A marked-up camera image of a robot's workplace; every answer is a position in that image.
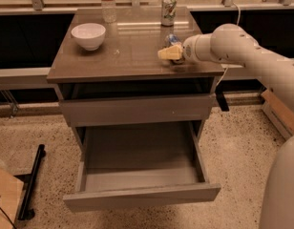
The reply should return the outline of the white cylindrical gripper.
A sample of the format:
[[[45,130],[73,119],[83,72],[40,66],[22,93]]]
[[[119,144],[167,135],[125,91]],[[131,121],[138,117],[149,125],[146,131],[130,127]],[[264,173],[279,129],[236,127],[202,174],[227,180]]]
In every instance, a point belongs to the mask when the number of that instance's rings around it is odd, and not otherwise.
[[[190,62],[211,61],[211,34],[198,34],[188,37],[181,45],[173,45],[157,52],[162,60],[181,60],[184,58]]]

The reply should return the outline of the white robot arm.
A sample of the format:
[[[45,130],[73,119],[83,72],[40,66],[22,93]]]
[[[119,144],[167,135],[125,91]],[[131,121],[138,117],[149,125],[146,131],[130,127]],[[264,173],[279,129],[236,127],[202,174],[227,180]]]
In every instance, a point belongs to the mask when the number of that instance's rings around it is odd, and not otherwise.
[[[263,48],[238,25],[223,24],[182,42],[170,35],[157,56],[242,65],[294,113],[294,60]],[[259,229],[294,229],[294,136],[281,147],[270,168]]]

